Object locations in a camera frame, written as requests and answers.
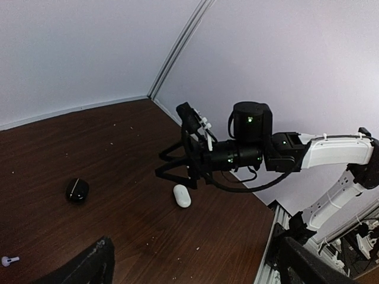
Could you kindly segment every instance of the white wall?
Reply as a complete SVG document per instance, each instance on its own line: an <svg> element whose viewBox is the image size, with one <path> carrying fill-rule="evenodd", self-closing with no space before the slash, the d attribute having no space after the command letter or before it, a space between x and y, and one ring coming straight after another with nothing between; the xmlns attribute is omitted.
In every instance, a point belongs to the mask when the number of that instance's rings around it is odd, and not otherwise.
<svg viewBox="0 0 379 284"><path fill-rule="evenodd" d="M0 2L0 125L146 96L199 0Z"/></svg>
<svg viewBox="0 0 379 284"><path fill-rule="evenodd" d="M218 0L205 15L157 100L171 113L188 101L227 138L227 118L238 101L266 102L274 131L355 133L379 137L379 2ZM290 213L308 207L345 166L295 173L258 193ZM248 174L241 173L241 178ZM276 173L259 172L254 186ZM375 189L339 212L318 238L379 198Z"/></svg>

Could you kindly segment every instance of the small white object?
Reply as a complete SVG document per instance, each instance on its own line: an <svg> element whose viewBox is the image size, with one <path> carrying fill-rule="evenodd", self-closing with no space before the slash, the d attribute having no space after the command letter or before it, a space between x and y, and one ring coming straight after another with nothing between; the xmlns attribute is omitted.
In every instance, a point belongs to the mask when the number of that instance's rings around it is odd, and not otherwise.
<svg viewBox="0 0 379 284"><path fill-rule="evenodd" d="M7 267L7 266L11 265L12 262L17 262L17 261L19 261L19 260L20 260L19 257L13 257L13 258L10 259L10 258L7 257L7 256L3 256L3 257L1 258L1 264L2 264L4 267Z"/></svg>
<svg viewBox="0 0 379 284"><path fill-rule="evenodd" d="M174 196L177 204L182 208L187 208L191 205L191 197L187 188L184 185L174 186Z"/></svg>

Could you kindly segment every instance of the wire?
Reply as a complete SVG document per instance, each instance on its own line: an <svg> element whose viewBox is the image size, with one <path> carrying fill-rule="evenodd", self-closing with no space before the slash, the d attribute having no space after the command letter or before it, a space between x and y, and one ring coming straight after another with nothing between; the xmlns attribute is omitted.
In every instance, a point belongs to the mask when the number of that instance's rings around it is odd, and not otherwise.
<svg viewBox="0 0 379 284"><path fill-rule="evenodd" d="M331 136L328 136L327 138L345 138L345 137L349 137L349 138L368 138L370 140L376 140L370 136L364 136L364 137L361 137L361 136L358 136L358 135L331 135ZM189 157L189 159L192 161L194 167L196 168L197 172L209 183L213 184L215 187L223 190L223 191L227 191L227 192L232 192L232 193L252 193L252 192L258 192L258 191L263 191L265 189L268 189L278 183L280 183L282 180L284 180L287 176L289 176L296 168L299 167L299 165L302 163L305 155L307 154L310 146L311 146L311 143L312 141L317 141L317 140L324 140L325 138L324 137L316 137L316 138L312 138L305 146L305 149L303 151L303 153L301 154L300 158L297 160L296 164L293 166L293 168L285 173L283 173L281 176L279 176L278 178L272 180L271 182L269 183L266 183L264 185L260 185L260 186L256 186L254 188L246 188L246 189L241 189L241 188L231 188L229 186L225 186L221 183L219 183L218 181L214 180L213 177L211 177L208 173L206 173L205 171L203 171L199 164L196 162L196 160L194 159L194 157L192 156L192 153L190 152L190 149L189 149L189 145L188 145L188 140L187 140L187 122L185 120L182 121L182 127L181 127L181 140L182 140L182 143L183 143L183 148L184 148L184 151L185 151L185 154L187 155L187 157Z"/></svg>
<svg viewBox="0 0 379 284"><path fill-rule="evenodd" d="M243 183L243 182L252 182L253 180L256 180L256 178L258 177L258 174L256 173L256 171L254 171L253 169L251 169L250 167L248 167L249 171L251 173L254 174L254 177L252 177L251 179L243 179L243 180L238 180L238 181L235 181L235 180L230 180L227 176L225 176L224 174L224 171L221 171L221 175L230 183Z"/></svg>

